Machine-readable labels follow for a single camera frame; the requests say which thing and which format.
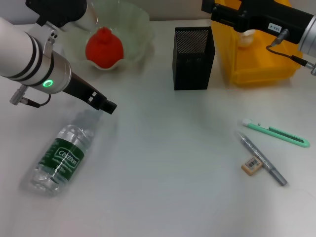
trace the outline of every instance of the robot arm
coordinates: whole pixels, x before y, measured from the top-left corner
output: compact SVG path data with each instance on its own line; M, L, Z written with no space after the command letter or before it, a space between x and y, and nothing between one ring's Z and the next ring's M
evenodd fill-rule
M97 17L93 6L86 0L28 0L26 4L39 14L37 23L27 33L0 18L0 75L22 84L11 103L37 108L45 105L24 97L27 88L32 87L49 94L49 99L51 94L64 91L112 114L116 104L72 73L70 63L53 51L58 39L55 26L62 30L95 28Z
M241 0L238 10L214 0L203 0L202 11L212 13L211 20L231 26L237 32L260 30L277 36L278 43L287 40L299 44L302 53L316 57L316 16L274 0ZM297 58L294 61L312 69L312 75L316 76L316 65Z

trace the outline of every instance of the green bottle label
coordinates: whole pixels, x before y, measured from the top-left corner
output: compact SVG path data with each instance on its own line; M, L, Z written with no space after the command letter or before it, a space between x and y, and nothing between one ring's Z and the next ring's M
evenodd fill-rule
M71 142L56 138L39 164L55 170L68 181L78 168L84 153Z

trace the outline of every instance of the red object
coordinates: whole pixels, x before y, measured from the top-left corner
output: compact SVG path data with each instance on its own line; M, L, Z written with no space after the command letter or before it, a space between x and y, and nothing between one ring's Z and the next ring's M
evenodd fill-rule
M120 39L113 35L111 30L103 27L89 39L85 55L99 67L110 68L123 59L124 50Z

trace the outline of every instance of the silver pen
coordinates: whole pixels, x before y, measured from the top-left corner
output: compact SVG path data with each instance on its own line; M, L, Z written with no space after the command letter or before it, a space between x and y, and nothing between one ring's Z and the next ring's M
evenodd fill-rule
M251 140L242 132L237 132L237 135L240 137L241 143L257 157L262 163L263 167L278 181L282 186L287 184L286 179L278 172L274 165L262 154L262 152L251 142Z

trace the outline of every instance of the barcode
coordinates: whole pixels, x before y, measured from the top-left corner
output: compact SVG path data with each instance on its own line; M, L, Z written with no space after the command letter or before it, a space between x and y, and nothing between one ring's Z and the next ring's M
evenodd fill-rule
M254 166L256 166L256 165L258 165L259 163L258 163L258 161L255 159L255 158L253 158L253 159L251 159L246 165L250 168L250 169L252 169Z

